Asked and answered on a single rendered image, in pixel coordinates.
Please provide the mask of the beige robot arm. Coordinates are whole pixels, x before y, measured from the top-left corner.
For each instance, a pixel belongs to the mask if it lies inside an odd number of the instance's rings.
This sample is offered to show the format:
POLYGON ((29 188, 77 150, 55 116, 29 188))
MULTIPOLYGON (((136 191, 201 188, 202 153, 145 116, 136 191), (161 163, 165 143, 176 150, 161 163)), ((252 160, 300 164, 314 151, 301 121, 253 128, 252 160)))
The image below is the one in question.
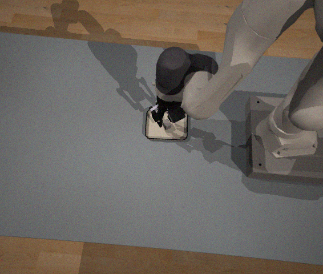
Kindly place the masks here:
MULTIPOLYGON (((228 21, 219 69, 207 55, 165 49, 152 85, 160 99, 182 102, 181 107, 168 108, 171 122, 185 118, 185 113, 196 120, 215 114, 265 51, 309 8, 314 9, 315 30, 323 42, 323 0, 243 0, 228 21)), ((315 131, 322 128, 323 46, 285 99, 257 125, 256 138, 274 158, 311 155, 318 144, 315 131)))

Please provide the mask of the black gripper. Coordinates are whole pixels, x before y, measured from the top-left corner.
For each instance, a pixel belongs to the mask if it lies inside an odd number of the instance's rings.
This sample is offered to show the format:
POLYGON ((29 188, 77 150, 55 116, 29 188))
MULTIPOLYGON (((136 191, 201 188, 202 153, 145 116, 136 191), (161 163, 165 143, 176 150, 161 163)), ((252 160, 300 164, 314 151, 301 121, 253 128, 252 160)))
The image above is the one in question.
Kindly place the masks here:
POLYGON ((162 123, 163 123, 163 116, 164 116, 164 113, 167 111, 167 108, 169 107, 173 107, 175 105, 180 105, 182 104, 182 102, 175 102, 175 101, 172 101, 172 102, 166 102, 162 99, 160 99, 158 96, 156 96, 157 98, 157 102, 156 102, 156 106, 151 106, 149 107, 151 113, 152 113, 152 117, 154 119, 155 122, 158 123, 159 127, 161 128, 162 127, 162 123), (158 112, 157 112, 157 109, 158 109, 158 112))

